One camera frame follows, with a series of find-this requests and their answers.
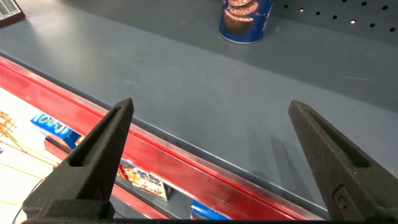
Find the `product box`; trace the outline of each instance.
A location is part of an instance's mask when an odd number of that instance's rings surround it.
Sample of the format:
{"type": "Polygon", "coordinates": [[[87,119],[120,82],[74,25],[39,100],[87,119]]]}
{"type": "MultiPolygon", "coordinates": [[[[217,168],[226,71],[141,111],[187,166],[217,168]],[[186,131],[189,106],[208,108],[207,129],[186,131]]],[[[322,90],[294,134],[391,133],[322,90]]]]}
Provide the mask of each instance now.
{"type": "Polygon", "coordinates": [[[168,200],[174,191],[173,188],[164,184],[155,175],[133,166],[125,159],[121,160],[118,176],[130,180],[133,187],[145,190],[164,200],[168,200]]]}
{"type": "Polygon", "coordinates": [[[45,113],[38,114],[30,122],[36,125],[44,135],[69,149],[76,148],[84,138],[81,134],[45,113]]]}
{"type": "Polygon", "coordinates": [[[14,24],[25,18],[15,0],[0,0],[0,28],[14,24]]]}
{"type": "Polygon", "coordinates": [[[191,205],[192,220],[230,220],[230,218],[214,211],[206,205],[193,201],[191,205]]]}

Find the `gray shelf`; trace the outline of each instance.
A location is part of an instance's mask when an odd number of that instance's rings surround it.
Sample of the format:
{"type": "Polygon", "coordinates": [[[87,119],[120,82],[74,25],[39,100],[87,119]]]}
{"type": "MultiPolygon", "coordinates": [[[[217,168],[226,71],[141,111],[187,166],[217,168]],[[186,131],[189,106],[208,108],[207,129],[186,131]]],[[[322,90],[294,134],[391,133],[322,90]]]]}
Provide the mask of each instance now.
{"type": "Polygon", "coordinates": [[[136,124],[318,215],[293,99],[398,176],[395,45],[273,14],[262,41],[234,44],[216,0],[18,2],[0,53],[106,105],[132,97],[136,124]]]}
{"type": "Polygon", "coordinates": [[[131,208],[128,204],[122,202],[115,196],[110,199],[116,213],[115,218],[147,218],[145,215],[139,213],[137,210],[131,208]]]}
{"type": "Polygon", "coordinates": [[[124,180],[116,177],[119,186],[129,191],[134,196],[146,202],[148,205],[158,209],[158,211],[174,219],[190,219],[190,207],[193,199],[188,196],[174,191],[168,201],[163,200],[155,195],[147,193],[143,190],[132,186],[130,180],[124,180]]]}

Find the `blue product box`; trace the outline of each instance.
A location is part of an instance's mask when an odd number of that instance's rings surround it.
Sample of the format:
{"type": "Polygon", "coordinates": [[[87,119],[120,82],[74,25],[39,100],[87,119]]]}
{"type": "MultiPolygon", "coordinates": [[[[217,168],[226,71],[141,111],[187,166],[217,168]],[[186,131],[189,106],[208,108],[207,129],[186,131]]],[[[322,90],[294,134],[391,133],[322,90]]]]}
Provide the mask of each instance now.
{"type": "Polygon", "coordinates": [[[193,201],[191,205],[192,220],[230,220],[230,218],[214,211],[206,205],[193,201]]]}
{"type": "Polygon", "coordinates": [[[52,138],[69,149],[76,148],[83,139],[81,134],[45,113],[38,114],[30,122],[37,126],[45,136],[52,138]]]}

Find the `red price rail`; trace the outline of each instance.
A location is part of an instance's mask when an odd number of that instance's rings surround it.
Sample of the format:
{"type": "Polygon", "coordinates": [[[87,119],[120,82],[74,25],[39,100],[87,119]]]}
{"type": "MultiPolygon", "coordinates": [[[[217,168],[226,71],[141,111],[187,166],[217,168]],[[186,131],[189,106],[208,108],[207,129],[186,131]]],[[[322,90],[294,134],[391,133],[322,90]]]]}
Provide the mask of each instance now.
{"type": "MultiPolygon", "coordinates": [[[[87,135],[106,114],[104,108],[1,57],[0,87],[83,135],[87,135]]],[[[320,219],[133,124],[123,158],[235,220],[320,219]]]]}

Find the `blue can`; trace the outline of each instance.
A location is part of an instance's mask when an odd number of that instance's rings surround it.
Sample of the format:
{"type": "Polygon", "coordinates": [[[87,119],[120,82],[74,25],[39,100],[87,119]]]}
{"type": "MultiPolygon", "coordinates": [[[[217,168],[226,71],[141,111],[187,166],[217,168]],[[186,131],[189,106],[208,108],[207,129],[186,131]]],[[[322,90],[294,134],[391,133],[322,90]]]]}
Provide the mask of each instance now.
{"type": "Polygon", "coordinates": [[[220,34],[232,42],[249,44],[261,39],[274,0],[224,0],[220,34]]]}

